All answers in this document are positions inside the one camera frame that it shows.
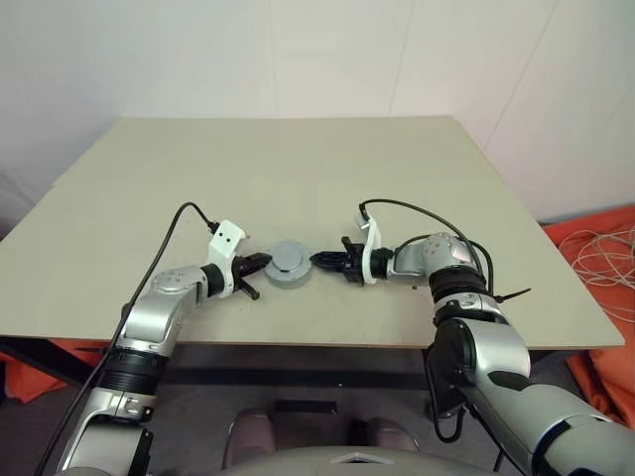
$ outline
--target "metal puck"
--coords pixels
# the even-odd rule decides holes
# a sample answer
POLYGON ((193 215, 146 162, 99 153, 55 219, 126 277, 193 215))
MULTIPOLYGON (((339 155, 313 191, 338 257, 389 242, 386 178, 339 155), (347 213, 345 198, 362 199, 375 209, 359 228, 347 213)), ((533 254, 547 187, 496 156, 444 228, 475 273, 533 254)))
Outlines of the metal puck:
POLYGON ((297 288, 309 279, 311 255, 309 249, 297 241, 285 240, 269 249, 271 261, 265 268, 265 275, 278 288, 297 288))

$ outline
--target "table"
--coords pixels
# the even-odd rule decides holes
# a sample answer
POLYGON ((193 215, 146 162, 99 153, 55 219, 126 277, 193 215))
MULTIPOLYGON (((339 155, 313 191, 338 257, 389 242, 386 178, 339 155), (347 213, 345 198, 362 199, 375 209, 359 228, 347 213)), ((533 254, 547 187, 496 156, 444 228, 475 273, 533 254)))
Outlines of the table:
MULTIPOLYGON (((184 201, 228 218, 250 239, 243 253, 296 239, 312 251, 361 241, 353 216, 366 198, 426 207, 485 245, 496 292, 530 349, 620 345, 622 338, 458 122, 390 119, 119 120, 0 244, 0 333, 108 339, 125 302, 184 201)), ((383 244, 443 230, 423 215, 369 205, 383 244)), ((202 264, 208 234, 189 212, 159 270, 202 264)), ((285 291, 264 276, 251 301, 209 301, 182 341, 425 348, 428 290, 358 288, 313 270, 285 291)))

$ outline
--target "black wire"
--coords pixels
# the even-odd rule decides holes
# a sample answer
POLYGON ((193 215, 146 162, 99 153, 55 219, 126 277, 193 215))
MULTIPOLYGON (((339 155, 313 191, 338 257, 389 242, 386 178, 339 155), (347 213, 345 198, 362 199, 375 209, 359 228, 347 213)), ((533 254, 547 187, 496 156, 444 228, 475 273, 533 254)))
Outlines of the black wire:
POLYGON ((443 443, 454 443, 457 441, 462 432, 463 432, 463 417, 465 417, 465 408, 461 407, 458 409, 458 414, 456 414, 456 427, 454 428, 454 432, 450 436, 445 436, 441 432, 441 427, 439 426, 439 410, 437 407, 437 396, 435 394, 435 385, 432 370, 430 368, 430 359, 428 355, 424 358, 425 366, 426 366, 426 380, 428 381, 428 388, 430 389, 430 401, 433 406, 432 417, 433 417, 433 425, 435 427, 435 433, 437 434, 437 438, 443 443))
POLYGON ((216 228, 218 228, 218 223, 209 221, 207 217, 205 216, 205 214, 202 212, 202 210, 195 203, 191 201, 187 201, 186 203, 184 203, 183 205, 179 207, 179 209, 175 213, 174 218, 172 219, 172 222, 170 223, 168 232, 166 233, 166 236, 164 237, 163 242, 161 243, 161 246, 159 247, 159 250, 157 251, 157 254, 155 255, 154 260, 152 260, 152 263, 146 270, 146 273, 144 274, 143 278, 139 282, 139 286, 137 286, 137 289, 135 290, 133 295, 130 297, 130 300, 124 306, 124 309, 121 312, 121 318, 119 319, 119 323, 117 324, 117 328, 115 329, 115 332, 112 335, 112 339, 110 339, 110 343, 106 347, 103 353, 103 356, 101 357, 101 360, 94 367, 94 369, 92 369, 92 372, 90 372, 90 375, 88 376, 86 381, 83 383, 83 385, 79 389, 79 392, 77 392, 74 399, 72 400, 72 402, 70 403, 66 411, 64 412, 62 419, 58 423, 58 426, 56 426, 56 429, 53 432, 53 436, 51 436, 51 439, 49 440, 49 443, 47 444, 47 447, 44 450, 44 453, 42 454, 40 461, 38 462, 38 466, 36 467, 36 471, 35 471, 35 476, 42 476, 44 474, 44 470, 46 469, 47 463, 49 462, 49 459, 51 458, 51 454, 53 453, 54 448, 56 447, 56 445, 58 444, 58 441, 60 440, 60 436, 62 435, 64 428, 68 424, 70 417, 72 417, 72 414, 77 408, 77 405, 79 405, 79 402, 81 401, 82 397, 86 393, 86 390, 88 390, 88 388, 91 386, 95 376, 99 373, 99 371, 105 364, 106 360, 110 356, 110 353, 112 352, 112 349, 114 348, 117 342, 117 339, 119 338, 119 334, 123 330, 124 325, 126 325, 126 321, 128 320, 128 316, 130 315, 130 311, 132 310, 134 303, 137 301, 137 298, 141 294, 141 291, 146 286, 146 283, 150 279, 150 276, 154 273, 155 268, 159 264, 159 260, 161 260, 161 257, 166 251, 166 248, 168 247, 168 243, 170 242, 170 238, 172 238, 172 234, 174 233, 175 228, 177 227, 177 223, 179 222, 179 218, 181 217, 184 210, 188 208, 189 206, 191 206, 194 210, 196 210, 198 215, 200 215, 200 218, 202 218, 202 220, 205 222, 207 227, 212 232, 215 231, 216 228))
MULTIPOLYGON (((397 256, 399 255, 399 253, 408 245, 410 245, 411 243, 414 243, 415 241, 425 240, 428 237, 430 237, 430 235, 418 235, 418 236, 413 236, 412 238, 409 238, 408 240, 404 241, 401 245, 395 248, 395 254, 394 254, 395 261, 397 260, 397 256)), ((492 296, 494 296, 494 264, 492 263, 492 257, 489 255, 489 253, 487 252, 487 250, 485 249, 483 245, 476 243, 475 241, 471 241, 471 240, 468 240, 468 241, 474 248, 477 248, 485 257, 485 263, 487 264, 487 290, 492 296)))
POLYGON ((503 464, 504 457, 505 457, 505 453, 503 452, 502 449, 499 449, 498 456, 496 456, 496 461, 494 462, 494 469, 492 469, 492 471, 494 471, 495 473, 500 471, 500 465, 503 464))
POLYGON ((415 210, 420 213, 423 213, 424 215, 428 215, 434 220, 438 221, 439 223, 442 223, 447 228, 452 230, 461 240, 465 242, 465 245, 467 246, 467 249, 469 250, 469 254, 472 255, 472 258, 474 259, 474 263, 476 264, 476 269, 478 269, 480 273, 483 272, 483 269, 480 266, 480 260, 478 259, 478 255, 474 251, 474 247, 471 245, 467 237, 458 228, 456 228, 454 225, 452 225, 449 221, 447 221, 442 216, 439 216, 436 213, 433 213, 429 210, 426 210, 417 205, 413 205, 412 203, 408 203, 406 201, 393 200, 392 198, 371 198, 370 200, 364 200, 361 203, 359 203, 359 212, 366 220, 368 219, 368 212, 366 211, 366 205, 369 203, 391 203, 393 205, 404 206, 406 208, 410 208, 411 210, 415 210))

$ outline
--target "white wall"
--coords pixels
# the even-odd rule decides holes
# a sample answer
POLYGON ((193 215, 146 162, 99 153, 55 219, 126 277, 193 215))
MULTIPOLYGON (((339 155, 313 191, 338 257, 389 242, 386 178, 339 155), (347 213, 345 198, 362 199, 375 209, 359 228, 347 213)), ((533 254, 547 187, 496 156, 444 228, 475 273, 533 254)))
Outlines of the white wall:
POLYGON ((635 201, 634 26, 632 0, 7 0, 0 222, 119 115, 451 114, 539 218, 635 201))

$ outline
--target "orange fabric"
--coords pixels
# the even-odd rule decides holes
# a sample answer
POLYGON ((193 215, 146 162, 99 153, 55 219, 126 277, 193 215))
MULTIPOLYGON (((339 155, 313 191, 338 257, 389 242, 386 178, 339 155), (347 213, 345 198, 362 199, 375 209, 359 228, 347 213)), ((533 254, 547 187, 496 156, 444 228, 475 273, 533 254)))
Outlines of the orange fabric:
MULTIPOLYGON (((546 226, 545 231, 552 241, 559 246, 565 238, 576 231, 592 230, 598 233, 615 233, 628 231, 634 225, 635 206, 625 206, 546 226)), ((572 237, 562 250, 565 258, 572 263, 582 246, 592 238, 592 235, 586 233, 572 237)), ((619 244, 606 246, 606 251, 630 253, 626 245, 619 244), (623 246, 624 248, 611 249, 613 246, 623 246)), ((596 259, 598 260, 597 266, 600 269, 605 268, 605 259, 603 257, 596 259)), ((594 258, 587 260, 585 262, 590 267, 594 267, 594 258)), ((587 288, 595 300, 600 303, 628 308, 635 306, 635 292, 624 286, 587 285, 587 288)), ((594 407, 615 421, 635 428, 635 324, 616 319, 610 315, 608 317, 621 332, 625 345, 619 348, 590 350, 571 357, 568 364, 587 400, 594 407)))
MULTIPOLYGON (((56 339, 52 342, 59 347, 67 350, 75 357, 80 358, 84 362, 96 365, 99 361, 99 354, 92 352, 84 352, 75 350, 76 348, 94 348, 99 349, 105 347, 104 342, 90 340, 69 340, 56 339)), ((15 360, 8 355, 0 353, 0 360, 7 361, 6 366, 6 387, 11 397, 19 399, 23 404, 36 399, 41 394, 51 390, 60 389, 65 383, 55 377, 45 374, 33 367, 15 360)))

